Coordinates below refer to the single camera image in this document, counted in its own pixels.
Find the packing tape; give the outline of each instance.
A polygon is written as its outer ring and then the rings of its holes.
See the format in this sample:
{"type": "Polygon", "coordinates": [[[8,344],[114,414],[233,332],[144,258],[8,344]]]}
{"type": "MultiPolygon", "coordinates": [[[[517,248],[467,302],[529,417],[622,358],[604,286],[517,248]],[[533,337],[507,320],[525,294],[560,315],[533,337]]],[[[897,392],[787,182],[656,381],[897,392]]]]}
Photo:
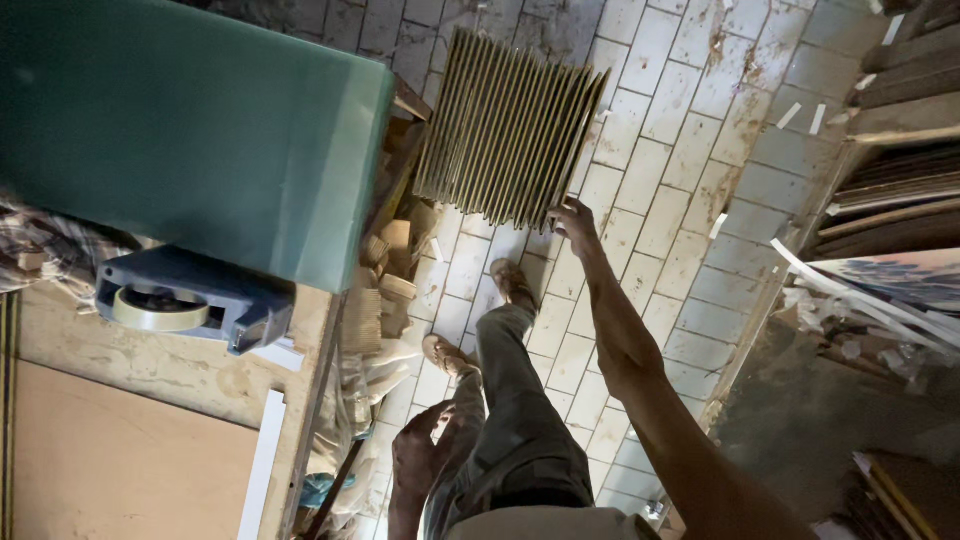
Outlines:
{"type": "Polygon", "coordinates": [[[127,302],[127,287],[113,296],[113,318],[125,327],[145,331],[188,331],[204,325],[210,306],[181,311],[153,311],[127,302]]]}

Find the workbench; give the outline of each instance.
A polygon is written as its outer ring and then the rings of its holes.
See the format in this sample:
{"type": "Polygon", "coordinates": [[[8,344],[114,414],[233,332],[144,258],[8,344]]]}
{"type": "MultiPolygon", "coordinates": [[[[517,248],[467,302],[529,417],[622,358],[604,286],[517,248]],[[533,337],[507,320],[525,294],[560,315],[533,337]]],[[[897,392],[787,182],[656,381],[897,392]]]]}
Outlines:
{"type": "Polygon", "coordinates": [[[289,538],[332,359],[339,296],[298,285],[289,335],[305,356],[292,372],[251,353],[230,355],[224,341],[130,330],[97,314],[78,315],[74,300],[49,282],[21,294],[19,356],[31,362],[253,429],[260,428],[267,392],[283,392],[286,415],[258,538],[289,538]]]}

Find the floor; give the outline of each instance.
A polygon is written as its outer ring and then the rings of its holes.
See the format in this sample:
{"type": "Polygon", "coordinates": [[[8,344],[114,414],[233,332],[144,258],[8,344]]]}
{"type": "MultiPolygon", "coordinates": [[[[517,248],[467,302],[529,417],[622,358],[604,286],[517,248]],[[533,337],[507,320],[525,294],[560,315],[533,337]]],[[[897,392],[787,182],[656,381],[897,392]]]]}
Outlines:
{"type": "MultiPolygon", "coordinates": [[[[223,11],[242,0],[221,2],[223,11]]],[[[300,0],[291,17],[243,13],[299,37],[384,61],[432,103],[454,26],[545,58],[610,69],[611,83],[570,188],[594,210],[614,271],[660,343],[667,374],[699,416],[731,361],[779,258],[768,245],[804,215],[844,126],[825,122],[879,44],[888,20],[863,0],[300,0]],[[784,129],[776,124],[803,107],[784,129]],[[729,214],[715,240],[708,234],[729,214]]],[[[542,311],[530,356],[546,393],[586,450],[597,503],[641,513],[662,489],[607,393],[580,261],[550,233],[493,228],[444,211],[440,253],[420,262],[410,314],[471,352],[477,319],[500,300],[492,261],[517,261],[542,311]]],[[[390,442],[408,418],[451,395],[418,358],[385,401],[373,443],[374,496],[362,538],[386,537],[390,442]]]]}

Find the gray pants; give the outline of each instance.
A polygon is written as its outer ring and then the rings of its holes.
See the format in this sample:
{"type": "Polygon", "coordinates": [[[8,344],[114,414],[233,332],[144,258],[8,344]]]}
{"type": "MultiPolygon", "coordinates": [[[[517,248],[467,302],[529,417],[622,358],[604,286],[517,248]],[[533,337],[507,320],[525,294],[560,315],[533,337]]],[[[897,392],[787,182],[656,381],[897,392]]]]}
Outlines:
{"type": "Polygon", "coordinates": [[[523,346],[533,322],[533,313],[506,305],[477,323],[482,373],[468,369],[457,378],[454,414],[464,424],[427,499],[427,540],[489,511],[494,499],[532,489],[565,491],[593,506],[587,455],[543,393],[523,346]],[[490,408],[486,420],[481,387],[490,408]]]}

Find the white strip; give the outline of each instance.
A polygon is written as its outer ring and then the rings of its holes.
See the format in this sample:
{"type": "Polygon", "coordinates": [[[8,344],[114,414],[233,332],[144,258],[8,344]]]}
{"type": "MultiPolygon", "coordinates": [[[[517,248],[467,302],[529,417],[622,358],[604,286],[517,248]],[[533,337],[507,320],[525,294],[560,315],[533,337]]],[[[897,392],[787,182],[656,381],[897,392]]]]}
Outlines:
{"type": "Polygon", "coordinates": [[[930,324],[925,319],[918,317],[913,313],[909,313],[898,307],[891,306],[879,298],[862,292],[859,289],[850,286],[849,284],[831,280],[827,276],[824,276],[813,268],[810,268],[810,266],[808,266],[805,262],[799,260],[797,256],[790,253],[790,250],[786,249],[786,247],[784,247],[783,244],[781,244],[776,238],[770,240],[770,245],[772,245],[783,258],[790,261],[790,264],[797,267],[797,269],[800,271],[800,274],[810,280],[810,282],[817,288],[829,294],[833,294],[848,300],[856,300],[857,306],[855,307],[857,309],[867,313],[871,317],[874,317],[876,320],[887,326],[894,327],[898,332],[905,336],[909,336],[917,343],[926,345],[938,353],[943,353],[945,355],[954,354],[954,352],[950,351],[940,343],[910,330],[905,325],[901,324],[900,321],[917,325],[918,327],[923,328],[924,330],[936,335],[944,341],[947,341],[947,343],[953,344],[954,346],[956,346],[955,340],[958,339],[958,336],[952,335],[950,332],[944,331],[944,329],[930,324]],[[897,317],[897,319],[900,319],[900,321],[894,320],[893,317],[897,317]]]}
{"type": "Polygon", "coordinates": [[[433,246],[433,256],[437,259],[437,262],[446,262],[444,252],[440,251],[440,240],[436,236],[430,238],[430,245],[433,246]]]}
{"type": "Polygon", "coordinates": [[[303,365],[303,355],[295,351],[292,346],[285,347],[279,341],[266,347],[253,349],[251,353],[290,371],[299,371],[303,365]]]}
{"type": "Polygon", "coordinates": [[[793,120],[793,117],[796,116],[797,113],[800,112],[800,109],[802,109],[803,107],[804,106],[799,103],[793,104],[793,107],[791,107],[790,110],[786,112],[783,118],[780,119],[780,122],[777,122],[777,128],[781,130],[785,128],[786,125],[790,123],[790,120],[793,120]]]}
{"type": "Polygon", "coordinates": [[[720,228],[723,227],[723,222],[725,221],[727,221],[727,214],[720,214],[720,217],[717,218],[717,222],[713,224],[713,229],[710,230],[711,240],[715,240],[717,235],[720,234],[720,228]]]}
{"type": "Polygon", "coordinates": [[[817,106],[817,112],[813,115],[813,124],[810,126],[810,134],[820,133],[820,125],[824,123],[824,113],[827,112],[827,106],[821,103],[817,106]]]}
{"type": "Polygon", "coordinates": [[[883,42],[881,45],[892,45],[894,38],[897,37],[897,32],[900,30],[900,25],[903,24],[903,15],[897,15],[890,21],[890,28],[887,29],[887,35],[883,37],[883,42]]]}
{"type": "Polygon", "coordinates": [[[247,484],[247,498],[243,503],[237,540],[256,540],[260,532],[263,505],[267,502],[267,487],[270,485],[270,474],[274,470],[276,444],[280,440],[280,428],[283,426],[283,415],[286,411],[283,393],[271,390],[267,394],[267,406],[263,408],[260,434],[256,438],[256,452],[253,454],[250,483],[247,484]]]}

